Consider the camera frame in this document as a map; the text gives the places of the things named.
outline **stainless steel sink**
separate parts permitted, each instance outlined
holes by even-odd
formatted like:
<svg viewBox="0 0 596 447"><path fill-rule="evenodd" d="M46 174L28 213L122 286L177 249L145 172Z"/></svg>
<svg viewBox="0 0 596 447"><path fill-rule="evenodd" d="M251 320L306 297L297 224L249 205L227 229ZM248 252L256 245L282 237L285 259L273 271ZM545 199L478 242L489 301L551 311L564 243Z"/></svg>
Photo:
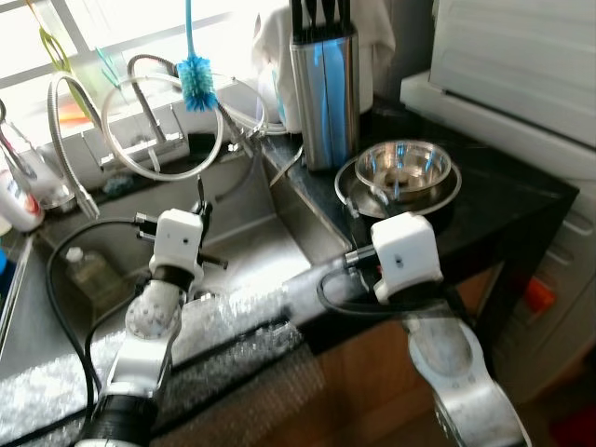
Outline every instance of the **stainless steel sink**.
<svg viewBox="0 0 596 447"><path fill-rule="evenodd" d="M204 173L207 199L223 194L249 167L246 157L219 163ZM214 202L210 232L204 252L228 261L227 270L206 266L204 291L227 293L253 282L279 284L349 249L347 241L308 203L294 187L282 179L269 190L268 179L275 173L264 159L242 188L221 202ZM102 218L132 217L137 211L158 216L163 210L189 210L196 202L196 182L160 183L100 206ZM30 256L23 267L15 310L8 327L0 358L0 380L29 367L71 353L47 302L44 264L59 241L85 224L81 214L73 214L44 225L30 241ZM126 226L98 228L83 235L74 246L95 250L105 256L129 283L145 269L152 244L136 238ZM64 275L65 264L56 267L58 298L75 332L82 339L90 328L91 312L78 289ZM129 284L122 291L125 299ZM115 317L104 331L122 326Z"/></svg>

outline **bubble wrap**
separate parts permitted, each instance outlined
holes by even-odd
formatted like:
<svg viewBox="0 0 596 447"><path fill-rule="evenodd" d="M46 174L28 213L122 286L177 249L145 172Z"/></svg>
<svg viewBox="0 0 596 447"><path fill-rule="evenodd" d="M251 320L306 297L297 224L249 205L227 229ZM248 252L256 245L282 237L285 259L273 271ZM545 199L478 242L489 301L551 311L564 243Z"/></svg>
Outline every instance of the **bubble wrap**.
<svg viewBox="0 0 596 447"><path fill-rule="evenodd" d="M302 342L290 323L275 324L174 374L156 422L157 430L166 434L152 447L253 445L324 385L316 359ZM228 387L251 376L247 384L216 401ZM185 418L188 412L194 416ZM81 424L82 418L24 445L67 445L76 439Z"/></svg>
<svg viewBox="0 0 596 447"><path fill-rule="evenodd" d="M172 348L174 365L278 318L285 299L285 291L281 288L261 290L253 286L234 291L229 297L186 305L183 309L183 329ZM123 337L124 333L119 332L93 344L93 360L101 379L105 379L109 372ZM244 349L244 355L250 358L246 345L233 348ZM253 368L259 357L254 358ZM217 363L213 362L214 371L217 367ZM224 373L229 370L229 367L220 368L213 377L219 377L217 380L224 383ZM215 379L211 379L211 392L205 392L209 395L217 388L216 385ZM82 410L85 401L82 368L74 354L9 377L0 382L0 443L60 421Z"/></svg>

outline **stainless steel knife block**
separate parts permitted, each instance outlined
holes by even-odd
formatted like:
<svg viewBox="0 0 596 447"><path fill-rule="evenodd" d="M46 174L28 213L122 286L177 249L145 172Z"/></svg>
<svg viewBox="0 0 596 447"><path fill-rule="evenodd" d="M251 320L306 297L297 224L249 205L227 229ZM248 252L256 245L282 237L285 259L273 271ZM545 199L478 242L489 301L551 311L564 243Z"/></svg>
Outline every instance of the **stainless steel knife block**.
<svg viewBox="0 0 596 447"><path fill-rule="evenodd" d="M309 170L342 167L359 144L358 34L291 44Z"/></svg>

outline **stainless steel bowl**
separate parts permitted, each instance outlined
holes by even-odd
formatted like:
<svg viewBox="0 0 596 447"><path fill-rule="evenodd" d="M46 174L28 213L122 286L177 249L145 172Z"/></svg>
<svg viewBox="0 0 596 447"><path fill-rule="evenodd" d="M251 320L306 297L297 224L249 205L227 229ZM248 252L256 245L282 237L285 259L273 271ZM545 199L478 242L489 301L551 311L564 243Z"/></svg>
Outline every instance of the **stainless steel bowl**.
<svg viewBox="0 0 596 447"><path fill-rule="evenodd" d="M436 144L382 142L359 156L356 176L377 199L410 202L432 194L451 166L447 153Z"/></svg>

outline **white towel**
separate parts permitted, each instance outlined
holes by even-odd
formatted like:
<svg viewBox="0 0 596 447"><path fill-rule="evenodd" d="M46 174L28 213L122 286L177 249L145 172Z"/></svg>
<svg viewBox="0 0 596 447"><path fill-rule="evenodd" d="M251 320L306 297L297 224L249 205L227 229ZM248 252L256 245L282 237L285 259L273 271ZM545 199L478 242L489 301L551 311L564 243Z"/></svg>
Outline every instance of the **white towel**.
<svg viewBox="0 0 596 447"><path fill-rule="evenodd" d="M352 22L359 37L360 111L373 106L373 67L386 65L395 51L395 36L391 29L384 0L350 0ZM272 69L278 100L279 115L288 132L301 130L296 88L291 68L291 10L288 0L264 0L261 3L257 33L252 43L252 58L261 71ZM324 22L318 1L317 23Z"/></svg>

